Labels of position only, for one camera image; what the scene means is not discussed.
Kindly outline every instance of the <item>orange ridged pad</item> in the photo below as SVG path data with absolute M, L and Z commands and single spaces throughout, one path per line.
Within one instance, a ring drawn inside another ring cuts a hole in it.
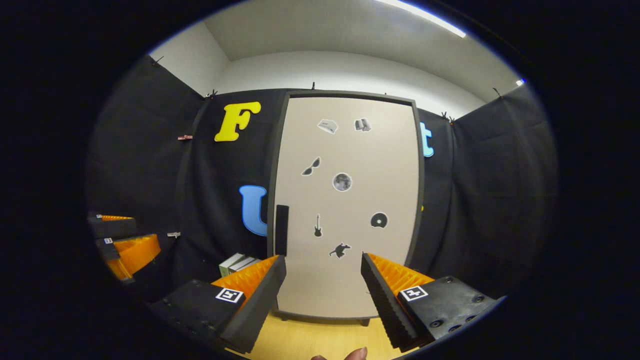
M 114 260 L 108 261 L 107 265 L 109 266 L 113 274 L 116 275 L 118 279 L 124 280 L 131 277 L 131 274 L 124 267 L 120 259 L 114 259 Z
M 117 217 L 115 215 L 103 215 L 102 221 L 115 221 L 115 220 L 127 220 L 130 217 Z
M 432 278 L 411 270 L 406 266 L 396 264 L 393 261 L 389 261 L 371 253 L 369 253 L 369 257 L 373 260 L 373 263 L 376 265 L 376 268 L 378 268 L 380 275 L 382 275 L 387 286 L 396 297 L 401 290 L 433 281 Z
M 159 253 L 160 244 L 156 234 L 139 238 L 114 241 L 113 245 L 120 254 L 120 260 L 130 274 L 149 264 Z
M 232 289 L 242 291 L 245 295 L 245 300 L 238 309 L 238 311 L 242 310 L 247 300 L 253 295 L 253 292 L 258 288 L 260 282 L 267 274 L 271 265 L 276 261 L 278 255 L 271 256 L 268 259 L 262 260 L 259 263 L 253 264 L 248 268 L 242 269 L 238 272 L 234 272 L 233 274 L 222 277 L 214 282 L 212 285 L 220 286 L 222 288 Z

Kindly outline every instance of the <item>door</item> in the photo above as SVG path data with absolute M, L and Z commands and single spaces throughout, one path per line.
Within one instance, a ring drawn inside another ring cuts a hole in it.
M 270 190 L 271 251 L 283 241 L 276 207 L 289 207 L 278 310 L 377 316 L 360 262 L 362 252 L 372 252 L 405 264 L 415 241 L 422 203 L 415 105 L 353 93 L 295 94 L 281 120 Z

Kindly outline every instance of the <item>black clip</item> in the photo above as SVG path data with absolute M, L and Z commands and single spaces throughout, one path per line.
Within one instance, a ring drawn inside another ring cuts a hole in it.
M 162 57 L 160 57 L 160 59 L 158 59 L 158 60 L 154 60 L 154 62 L 152 62 L 152 63 L 151 63 L 151 66 L 158 66 L 158 62 L 159 62 L 160 60 L 162 60 L 162 58 L 164 58 L 164 55 L 162 55 Z
M 504 98 L 502 97 L 502 95 L 498 92 L 498 89 L 496 89 L 496 88 L 492 88 L 492 89 L 493 89 L 493 91 L 495 91 L 495 93 L 496 93 L 496 94 L 498 94 L 498 96 L 499 96 L 501 99 L 504 99 Z

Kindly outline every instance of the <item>black fabric backdrop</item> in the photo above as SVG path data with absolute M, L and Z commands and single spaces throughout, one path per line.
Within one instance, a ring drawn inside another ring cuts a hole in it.
M 203 101 L 151 62 L 146 57 L 136 66 L 100 116 L 87 193 L 92 209 L 134 216 L 153 232 L 182 233 L 166 278 L 158 280 L 175 289 L 193 278 L 216 280 L 218 264 L 235 252 L 266 257 L 266 237 L 243 224 L 239 188 L 269 189 L 284 95 L 303 89 Z M 253 101 L 261 110 L 236 130 L 239 138 L 215 142 L 224 107 Z M 509 293 L 527 275 L 557 195 L 554 142 L 541 109 L 521 86 L 453 124 L 419 110 L 435 153 L 424 158 L 424 211 L 411 268 L 456 276 L 491 297 Z M 184 134 L 194 137 L 178 141 Z M 267 208 L 268 194 L 263 222 Z

